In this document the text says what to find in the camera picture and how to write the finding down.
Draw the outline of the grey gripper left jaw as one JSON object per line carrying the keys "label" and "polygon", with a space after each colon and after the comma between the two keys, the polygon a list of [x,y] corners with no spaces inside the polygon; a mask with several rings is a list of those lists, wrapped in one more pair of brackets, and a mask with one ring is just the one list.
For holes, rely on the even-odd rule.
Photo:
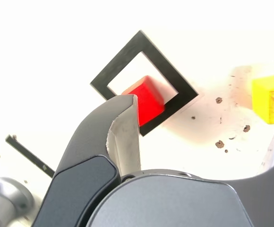
{"label": "grey gripper left jaw", "polygon": [[115,96],[79,124],[33,226],[86,226],[122,176],[141,169],[137,111],[135,95]]}

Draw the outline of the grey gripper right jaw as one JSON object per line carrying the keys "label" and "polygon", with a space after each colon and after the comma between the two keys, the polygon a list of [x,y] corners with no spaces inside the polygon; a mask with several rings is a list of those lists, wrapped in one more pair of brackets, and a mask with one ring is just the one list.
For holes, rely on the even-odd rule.
{"label": "grey gripper right jaw", "polygon": [[274,165],[239,180],[163,174],[133,178],[100,202],[87,225],[274,227]]}

